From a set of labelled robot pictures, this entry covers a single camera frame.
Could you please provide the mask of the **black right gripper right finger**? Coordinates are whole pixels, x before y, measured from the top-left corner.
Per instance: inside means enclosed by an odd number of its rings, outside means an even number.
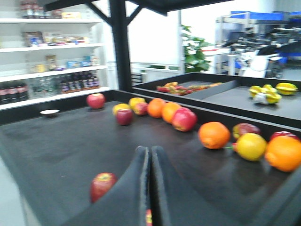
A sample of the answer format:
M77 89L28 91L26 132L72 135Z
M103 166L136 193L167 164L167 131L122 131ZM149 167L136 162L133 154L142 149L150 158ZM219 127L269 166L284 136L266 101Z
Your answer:
M155 219L162 226L245 226L241 195L222 154L151 149Z

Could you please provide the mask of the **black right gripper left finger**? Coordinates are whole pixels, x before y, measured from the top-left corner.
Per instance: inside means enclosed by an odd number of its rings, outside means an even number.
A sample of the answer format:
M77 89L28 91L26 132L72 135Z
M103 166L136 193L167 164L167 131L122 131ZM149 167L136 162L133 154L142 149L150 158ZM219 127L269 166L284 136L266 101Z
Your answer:
M145 226L151 156L139 146L116 184L87 210L65 226Z

